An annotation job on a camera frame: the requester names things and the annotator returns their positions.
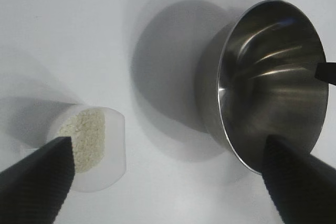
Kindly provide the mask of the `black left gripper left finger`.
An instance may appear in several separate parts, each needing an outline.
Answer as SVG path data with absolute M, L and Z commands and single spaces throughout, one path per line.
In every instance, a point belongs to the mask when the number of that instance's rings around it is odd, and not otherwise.
M 58 137 L 1 172 L 1 223 L 53 223 L 70 191 L 70 137 Z

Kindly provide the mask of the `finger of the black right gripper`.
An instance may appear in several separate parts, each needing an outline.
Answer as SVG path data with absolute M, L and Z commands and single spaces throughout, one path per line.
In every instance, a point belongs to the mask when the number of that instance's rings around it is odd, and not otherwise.
M 317 63 L 315 66 L 314 77 L 320 81 L 336 86 L 336 63 Z

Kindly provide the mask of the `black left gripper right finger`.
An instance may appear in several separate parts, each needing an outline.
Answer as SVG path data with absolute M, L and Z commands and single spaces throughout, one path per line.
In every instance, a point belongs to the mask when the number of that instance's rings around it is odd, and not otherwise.
M 283 223 L 335 223 L 335 168 L 270 135 L 261 175 Z

